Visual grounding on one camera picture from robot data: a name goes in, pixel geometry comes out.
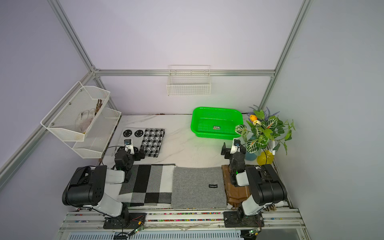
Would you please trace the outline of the brown plaid scarf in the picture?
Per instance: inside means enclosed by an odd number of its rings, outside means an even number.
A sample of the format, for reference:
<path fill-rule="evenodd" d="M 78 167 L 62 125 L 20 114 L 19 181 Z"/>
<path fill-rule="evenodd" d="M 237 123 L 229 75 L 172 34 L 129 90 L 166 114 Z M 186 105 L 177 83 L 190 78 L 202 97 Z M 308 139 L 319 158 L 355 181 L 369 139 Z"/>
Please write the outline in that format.
<path fill-rule="evenodd" d="M 232 175 L 222 165 L 228 204 L 242 208 L 245 215 L 254 215 L 259 208 L 286 200 L 287 191 L 272 165 L 247 166 Z"/>

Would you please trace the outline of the black white checked scarf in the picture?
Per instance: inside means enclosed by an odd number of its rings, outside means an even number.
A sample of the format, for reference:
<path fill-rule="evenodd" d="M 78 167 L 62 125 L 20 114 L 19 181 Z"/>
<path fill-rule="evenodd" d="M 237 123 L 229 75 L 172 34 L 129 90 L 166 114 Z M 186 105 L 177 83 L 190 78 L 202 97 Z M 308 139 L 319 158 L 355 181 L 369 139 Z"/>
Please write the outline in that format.
<path fill-rule="evenodd" d="M 134 165 L 131 177 L 122 184 L 117 200 L 129 207 L 169 207 L 175 168 L 175 165 Z"/>

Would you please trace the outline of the green plastic basket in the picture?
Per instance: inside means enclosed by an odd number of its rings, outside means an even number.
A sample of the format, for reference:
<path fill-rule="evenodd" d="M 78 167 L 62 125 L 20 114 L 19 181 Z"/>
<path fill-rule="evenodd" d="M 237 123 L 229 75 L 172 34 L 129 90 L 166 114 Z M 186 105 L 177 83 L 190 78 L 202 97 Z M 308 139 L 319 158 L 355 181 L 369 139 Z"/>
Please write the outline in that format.
<path fill-rule="evenodd" d="M 191 131 L 200 138 L 232 140 L 240 136 L 235 127 L 243 123 L 243 115 L 237 110 L 198 107 L 192 114 Z"/>

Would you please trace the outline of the white mesh upper shelf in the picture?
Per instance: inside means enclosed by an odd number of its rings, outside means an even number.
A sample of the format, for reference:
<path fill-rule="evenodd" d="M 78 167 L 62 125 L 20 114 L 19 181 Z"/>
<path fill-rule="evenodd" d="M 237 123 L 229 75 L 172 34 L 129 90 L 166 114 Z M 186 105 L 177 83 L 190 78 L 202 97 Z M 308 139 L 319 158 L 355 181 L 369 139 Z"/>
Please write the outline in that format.
<path fill-rule="evenodd" d="M 109 91 L 77 82 L 62 98 L 62 102 L 57 103 L 41 120 L 41 125 L 62 142 L 83 142 L 109 99 Z M 96 109 L 96 115 L 88 130 L 80 133 L 76 129 L 76 119 L 81 112 L 90 109 Z"/>

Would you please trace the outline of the artificial green leafy plant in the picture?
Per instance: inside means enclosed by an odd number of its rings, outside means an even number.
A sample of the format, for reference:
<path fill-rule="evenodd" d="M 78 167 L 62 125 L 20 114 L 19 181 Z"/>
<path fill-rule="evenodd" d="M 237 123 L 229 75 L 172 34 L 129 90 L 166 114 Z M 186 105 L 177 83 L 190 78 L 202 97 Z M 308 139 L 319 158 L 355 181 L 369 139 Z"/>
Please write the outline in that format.
<path fill-rule="evenodd" d="M 246 151 L 256 154 L 271 150 L 274 155 L 283 146 L 287 152 L 287 141 L 292 139 L 296 130 L 295 122 L 280 120 L 279 112 L 272 114 L 269 108 L 263 110 L 254 105 L 251 109 L 253 111 L 249 114 L 247 124 L 235 127 L 235 133 L 242 137 Z"/>

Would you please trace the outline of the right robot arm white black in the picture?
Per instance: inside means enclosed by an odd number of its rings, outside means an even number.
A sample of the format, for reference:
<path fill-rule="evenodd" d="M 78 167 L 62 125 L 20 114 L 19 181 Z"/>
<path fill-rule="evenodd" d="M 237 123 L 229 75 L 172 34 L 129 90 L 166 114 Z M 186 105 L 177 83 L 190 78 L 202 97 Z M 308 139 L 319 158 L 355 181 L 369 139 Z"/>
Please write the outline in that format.
<path fill-rule="evenodd" d="M 238 207 L 238 219 L 255 217 L 264 209 L 287 200 L 287 190 L 272 165 L 246 165 L 246 149 L 239 139 L 234 139 L 230 148 L 223 144 L 221 155 L 229 160 L 230 184 L 249 188 L 250 196 Z"/>

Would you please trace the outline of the white cloth black discs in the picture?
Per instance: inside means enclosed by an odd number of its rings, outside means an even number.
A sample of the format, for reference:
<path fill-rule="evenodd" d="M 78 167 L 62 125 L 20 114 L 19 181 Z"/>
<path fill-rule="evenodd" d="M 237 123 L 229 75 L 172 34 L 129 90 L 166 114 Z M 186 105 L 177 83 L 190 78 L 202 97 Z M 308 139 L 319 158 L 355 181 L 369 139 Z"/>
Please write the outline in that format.
<path fill-rule="evenodd" d="M 131 153 L 137 153 L 142 146 L 145 130 L 145 128 L 124 128 L 117 146 L 123 147 L 125 145 L 125 140 L 131 140 L 131 145 L 133 146 L 133 151 L 131 151 Z"/>

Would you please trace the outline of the houndstooth black white cloth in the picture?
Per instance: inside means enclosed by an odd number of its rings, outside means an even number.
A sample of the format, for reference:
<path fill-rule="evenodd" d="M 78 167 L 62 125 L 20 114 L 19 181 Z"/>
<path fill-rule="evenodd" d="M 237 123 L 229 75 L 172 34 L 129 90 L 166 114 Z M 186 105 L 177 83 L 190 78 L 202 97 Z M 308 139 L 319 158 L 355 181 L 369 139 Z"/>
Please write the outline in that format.
<path fill-rule="evenodd" d="M 157 158 L 160 154 L 165 129 L 147 128 L 144 131 L 142 147 L 146 157 Z"/>

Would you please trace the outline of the grey scarf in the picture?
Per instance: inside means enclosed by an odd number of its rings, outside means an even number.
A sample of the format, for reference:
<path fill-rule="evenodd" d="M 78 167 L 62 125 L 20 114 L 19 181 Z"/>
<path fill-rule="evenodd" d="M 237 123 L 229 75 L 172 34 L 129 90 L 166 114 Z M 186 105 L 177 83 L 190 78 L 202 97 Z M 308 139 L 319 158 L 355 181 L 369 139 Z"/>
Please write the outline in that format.
<path fill-rule="evenodd" d="M 227 197 L 222 168 L 176 167 L 171 206 L 174 210 L 225 209 Z"/>

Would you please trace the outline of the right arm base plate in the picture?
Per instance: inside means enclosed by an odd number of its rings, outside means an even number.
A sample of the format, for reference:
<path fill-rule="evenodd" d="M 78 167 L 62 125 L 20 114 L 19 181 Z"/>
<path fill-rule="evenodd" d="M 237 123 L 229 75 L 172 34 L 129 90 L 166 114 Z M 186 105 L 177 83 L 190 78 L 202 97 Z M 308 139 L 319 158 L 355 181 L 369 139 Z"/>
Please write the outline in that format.
<path fill-rule="evenodd" d="M 264 218 L 261 214 L 253 216 L 240 216 L 238 212 L 223 212 L 224 224 L 226 228 L 256 228 L 264 227 Z"/>

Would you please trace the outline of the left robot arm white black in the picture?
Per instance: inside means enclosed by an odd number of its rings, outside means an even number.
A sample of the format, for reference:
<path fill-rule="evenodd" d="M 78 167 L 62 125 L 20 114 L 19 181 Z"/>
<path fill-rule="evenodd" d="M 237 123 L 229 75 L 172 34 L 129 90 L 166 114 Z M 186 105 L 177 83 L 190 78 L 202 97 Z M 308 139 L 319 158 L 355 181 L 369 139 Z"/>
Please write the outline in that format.
<path fill-rule="evenodd" d="M 144 158 L 144 147 L 137 152 L 133 148 L 120 147 L 115 154 L 113 169 L 105 165 L 77 168 L 63 192 L 63 204 L 94 210 L 106 215 L 109 220 L 130 221 L 127 207 L 106 194 L 105 186 L 128 183 L 134 162 Z"/>

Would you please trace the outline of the blue vase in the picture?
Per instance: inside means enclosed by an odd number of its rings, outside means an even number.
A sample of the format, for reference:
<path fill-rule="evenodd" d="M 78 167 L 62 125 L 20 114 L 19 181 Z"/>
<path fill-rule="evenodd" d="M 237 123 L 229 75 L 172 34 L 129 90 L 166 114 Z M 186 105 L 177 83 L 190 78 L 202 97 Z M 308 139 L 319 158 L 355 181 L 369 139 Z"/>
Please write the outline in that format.
<path fill-rule="evenodd" d="M 257 159 L 257 157 L 260 155 L 260 150 L 259 148 L 255 148 L 253 150 L 246 150 L 246 154 L 245 154 L 245 160 L 246 161 L 254 161 Z"/>

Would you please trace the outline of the yellow spray bottle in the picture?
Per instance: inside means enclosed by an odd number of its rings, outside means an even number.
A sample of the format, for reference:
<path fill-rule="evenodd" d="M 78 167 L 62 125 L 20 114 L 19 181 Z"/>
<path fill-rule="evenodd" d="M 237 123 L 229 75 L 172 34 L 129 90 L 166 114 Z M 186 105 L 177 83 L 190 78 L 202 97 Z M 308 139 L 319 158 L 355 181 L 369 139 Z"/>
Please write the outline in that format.
<path fill-rule="evenodd" d="M 276 151 L 274 148 L 276 147 L 275 141 L 272 141 L 266 149 L 262 149 L 261 154 L 257 157 L 257 163 L 259 166 L 262 165 L 272 165 Z"/>

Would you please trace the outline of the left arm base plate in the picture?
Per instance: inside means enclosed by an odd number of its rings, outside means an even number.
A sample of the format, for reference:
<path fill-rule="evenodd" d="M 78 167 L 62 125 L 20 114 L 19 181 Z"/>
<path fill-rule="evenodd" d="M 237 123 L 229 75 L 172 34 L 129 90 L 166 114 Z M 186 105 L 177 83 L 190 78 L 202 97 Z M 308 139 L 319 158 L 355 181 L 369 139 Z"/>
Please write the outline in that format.
<path fill-rule="evenodd" d="M 106 230 L 138 229 L 144 225 L 146 213 L 130 213 L 128 216 L 107 217 L 103 225 Z"/>

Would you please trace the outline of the clear glove in shelf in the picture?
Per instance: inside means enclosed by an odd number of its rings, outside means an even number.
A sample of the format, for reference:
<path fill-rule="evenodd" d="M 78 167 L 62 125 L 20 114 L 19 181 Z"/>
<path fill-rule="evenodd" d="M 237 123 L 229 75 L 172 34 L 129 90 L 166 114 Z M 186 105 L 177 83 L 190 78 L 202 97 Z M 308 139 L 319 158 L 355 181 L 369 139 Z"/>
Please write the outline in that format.
<path fill-rule="evenodd" d="M 81 112 L 76 119 L 77 131 L 84 134 L 91 125 L 95 115 L 96 109 L 90 109 Z"/>

